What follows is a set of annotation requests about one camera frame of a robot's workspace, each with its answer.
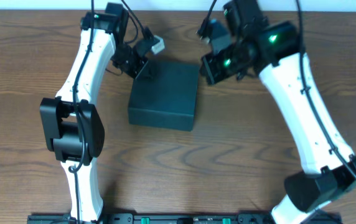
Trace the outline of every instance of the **white wall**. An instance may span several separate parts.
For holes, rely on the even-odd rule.
[[[228,0],[218,0],[215,10],[221,10]],[[96,9],[105,9],[107,2],[95,0]],[[208,10],[212,0],[126,0],[133,10]],[[265,11],[293,11],[295,0],[258,0]],[[356,12],[356,0],[301,0],[305,11]],[[89,9],[90,0],[0,0],[0,9]]]

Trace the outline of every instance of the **wooden surface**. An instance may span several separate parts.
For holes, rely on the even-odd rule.
[[[0,223],[31,213],[67,213],[66,176],[45,146],[39,105],[64,83],[84,11],[0,11]],[[266,13],[271,21],[291,12]],[[167,49],[200,63],[210,51],[195,34],[204,12],[138,12]],[[215,17],[223,20],[221,12]],[[356,152],[356,13],[306,13],[312,71],[338,129]],[[129,25],[127,39],[134,34]],[[259,80],[207,86],[202,78],[190,133],[128,124],[132,79],[105,74],[98,111],[106,129],[99,186],[106,211],[139,213],[269,210],[283,180],[301,170],[296,146]],[[356,223],[356,189],[327,207]]]

